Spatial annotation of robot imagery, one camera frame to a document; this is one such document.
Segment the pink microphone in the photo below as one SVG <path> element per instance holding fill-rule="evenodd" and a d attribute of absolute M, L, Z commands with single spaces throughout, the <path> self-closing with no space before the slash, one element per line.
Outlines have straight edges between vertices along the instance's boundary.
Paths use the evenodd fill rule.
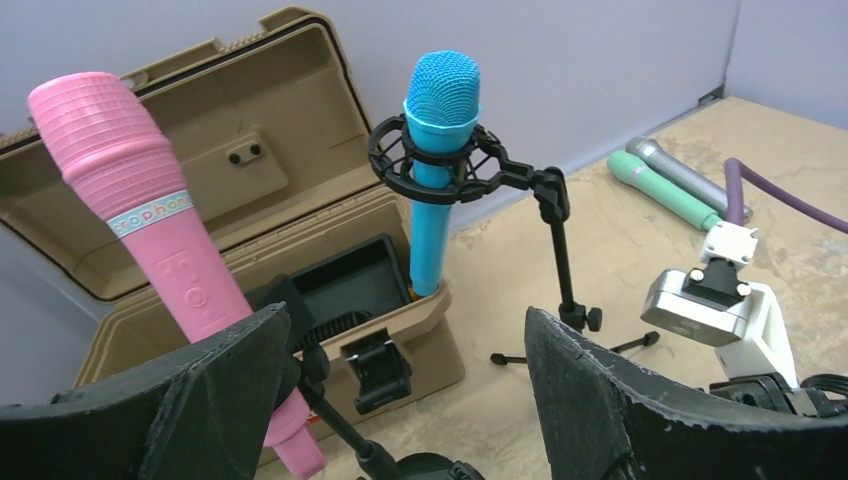
<path fill-rule="evenodd" d="M 127 247 L 189 341 L 253 313 L 192 206 L 170 142 L 120 78 L 60 77 L 28 101 L 65 183 Z M 295 389 L 265 436 L 300 478 L 324 468 L 309 411 Z"/>

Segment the marble surface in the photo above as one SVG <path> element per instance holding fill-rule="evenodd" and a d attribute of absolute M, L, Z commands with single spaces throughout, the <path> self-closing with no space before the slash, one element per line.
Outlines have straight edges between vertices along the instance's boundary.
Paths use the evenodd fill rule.
<path fill-rule="evenodd" d="M 730 98 L 655 135 L 667 151 L 723 183 L 735 156 L 782 188 L 848 218 L 848 132 Z M 513 152 L 516 159 L 519 152 Z M 596 342 L 613 346 L 653 329 L 639 319 L 645 294 L 666 268 L 697 265 L 703 233 L 634 189 L 600 162 L 568 179 L 566 224 L 575 295 L 604 309 Z M 770 285 L 786 319 L 800 377 L 848 374 L 848 237 L 745 187 L 761 230 L 743 278 Z M 558 287 L 549 230 L 532 198 L 455 234 L 446 277 L 448 321 L 467 366 L 460 384 L 361 424 L 397 458 L 434 451 L 474 465 L 488 479 L 545 479 L 550 470 L 527 370 L 489 363 L 491 352 L 522 354 L 528 306 L 556 312 Z M 634 361 L 690 386 L 723 380 L 711 349 L 663 333 Z M 337 438 L 322 442 L 327 468 L 317 479 L 355 479 L 353 454 Z M 257 479 L 290 478 L 275 462 Z"/>

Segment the case lid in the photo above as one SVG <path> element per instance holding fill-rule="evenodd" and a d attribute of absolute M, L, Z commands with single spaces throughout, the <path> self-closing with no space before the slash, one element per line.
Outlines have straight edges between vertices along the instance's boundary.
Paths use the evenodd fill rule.
<path fill-rule="evenodd" d="M 259 23 L 232 45 L 210 40 L 123 77 L 170 139 L 222 252 L 378 183 L 330 22 L 288 7 Z M 100 300 L 148 284 L 34 127 L 0 138 L 0 219 Z"/>

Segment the blue microphone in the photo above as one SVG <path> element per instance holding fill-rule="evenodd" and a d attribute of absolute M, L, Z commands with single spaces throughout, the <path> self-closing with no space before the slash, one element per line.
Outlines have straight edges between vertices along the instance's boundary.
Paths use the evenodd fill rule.
<path fill-rule="evenodd" d="M 403 102 L 412 142 L 431 155 L 458 152 L 471 139 L 480 117 L 480 70 L 474 60 L 454 51 L 428 53 L 412 74 Z M 414 161 L 412 176 L 419 185 L 446 188 L 448 167 Z M 412 202 L 412 245 L 409 276 L 419 296 L 439 288 L 448 241 L 450 205 Z"/>

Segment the microphone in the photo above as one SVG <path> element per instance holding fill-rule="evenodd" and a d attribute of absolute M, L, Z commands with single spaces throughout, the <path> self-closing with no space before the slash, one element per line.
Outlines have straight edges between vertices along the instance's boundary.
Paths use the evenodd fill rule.
<path fill-rule="evenodd" d="M 636 187 L 697 229 L 708 232 L 721 221 L 715 210 L 651 170 L 636 155 L 613 152 L 607 167 L 622 183 Z"/>
<path fill-rule="evenodd" d="M 419 150 L 434 156 L 462 150 L 480 116 L 477 64 L 450 50 L 424 55 L 415 66 L 403 109 L 409 137 Z M 412 174 L 421 186 L 445 189 L 454 178 L 450 168 L 415 159 Z M 412 202 L 409 275 L 419 296 L 439 288 L 450 212 L 450 205 Z"/>
<path fill-rule="evenodd" d="M 656 140 L 647 137 L 635 137 L 627 142 L 625 150 L 627 150 L 627 153 L 644 160 L 658 174 L 671 180 L 675 185 L 706 203 L 722 216 L 727 214 L 727 192 L 671 156 L 662 149 Z M 745 207 L 746 222 L 753 213 L 750 208 Z"/>
<path fill-rule="evenodd" d="M 60 77 L 28 104 L 65 183 L 129 250 L 189 341 L 253 313 L 192 205 L 170 142 L 120 78 Z M 309 412 L 295 389 L 264 442 L 300 478 L 324 467 Z"/>

